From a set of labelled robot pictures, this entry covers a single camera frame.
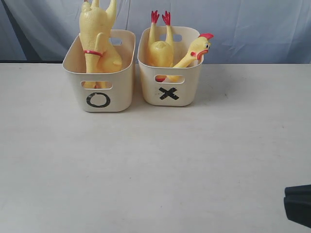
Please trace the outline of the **cream bin marked O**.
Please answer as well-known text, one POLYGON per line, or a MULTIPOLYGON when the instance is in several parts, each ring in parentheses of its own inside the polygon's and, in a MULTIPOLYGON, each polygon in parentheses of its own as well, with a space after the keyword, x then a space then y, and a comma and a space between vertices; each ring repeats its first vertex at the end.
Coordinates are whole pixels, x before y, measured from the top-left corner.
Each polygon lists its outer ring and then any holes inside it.
POLYGON ((112 38, 121 40, 115 45, 122 58, 122 70, 115 73, 86 73, 86 62, 77 36, 68 50, 63 69, 66 71, 76 100, 86 112, 120 112, 127 109, 132 102, 135 83, 134 54, 136 36, 131 31, 112 30, 112 38), (82 82, 108 82, 109 88, 84 88, 82 82))

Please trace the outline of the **blue-grey backdrop curtain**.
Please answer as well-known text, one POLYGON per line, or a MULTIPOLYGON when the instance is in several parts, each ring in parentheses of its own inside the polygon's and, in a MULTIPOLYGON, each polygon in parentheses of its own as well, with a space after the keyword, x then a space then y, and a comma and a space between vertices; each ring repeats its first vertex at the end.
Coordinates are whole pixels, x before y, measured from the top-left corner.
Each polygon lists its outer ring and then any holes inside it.
MULTIPOLYGON (((0 59, 56 62, 79 32, 80 0, 3 0, 0 59)), ((171 13, 174 26, 212 33, 206 63, 296 63, 311 61, 308 0, 120 0, 115 29, 137 38, 151 12, 171 13)))

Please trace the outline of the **headless yellow chicken body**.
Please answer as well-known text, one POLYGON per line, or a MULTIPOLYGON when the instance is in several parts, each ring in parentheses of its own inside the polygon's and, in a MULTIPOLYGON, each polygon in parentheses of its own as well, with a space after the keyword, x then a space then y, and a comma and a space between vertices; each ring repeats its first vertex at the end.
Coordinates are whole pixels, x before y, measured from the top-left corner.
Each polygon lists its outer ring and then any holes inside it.
POLYGON ((165 11, 162 19, 166 25, 165 41, 156 41, 156 24, 160 14, 158 10, 151 12, 151 26, 147 43, 147 64, 153 67, 172 67, 173 66, 173 33, 171 27, 171 14, 165 11))

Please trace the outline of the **broken chicken head and neck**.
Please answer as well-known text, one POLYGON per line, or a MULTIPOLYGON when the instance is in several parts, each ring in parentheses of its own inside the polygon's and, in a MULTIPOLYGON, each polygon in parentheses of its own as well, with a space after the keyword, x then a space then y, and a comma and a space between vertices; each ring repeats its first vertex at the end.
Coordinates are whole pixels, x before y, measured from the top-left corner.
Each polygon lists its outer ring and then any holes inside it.
POLYGON ((186 68, 193 61, 201 60, 202 56, 208 53, 211 46, 209 40, 213 37, 211 33, 200 34, 191 42, 186 55, 173 68, 186 68))

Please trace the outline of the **cream bin marked X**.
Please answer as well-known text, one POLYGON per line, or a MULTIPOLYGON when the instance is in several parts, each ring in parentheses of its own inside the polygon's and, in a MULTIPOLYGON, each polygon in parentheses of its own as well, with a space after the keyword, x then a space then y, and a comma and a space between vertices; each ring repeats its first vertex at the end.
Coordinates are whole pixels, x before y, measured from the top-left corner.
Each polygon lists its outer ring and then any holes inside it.
MULTIPOLYGON (((192 62, 186 68, 152 67, 146 64, 145 50, 147 48, 149 30, 143 31, 138 47, 138 63, 143 97, 149 104, 158 106, 187 106, 195 98, 199 83, 201 65, 204 60, 192 62), (180 81, 172 83, 168 79, 161 83, 156 81, 159 75, 176 75, 180 81)), ((174 62, 179 62, 187 53, 191 42, 199 36, 196 29, 190 27, 172 26, 173 35, 180 35, 180 41, 174 41, 174 62)))

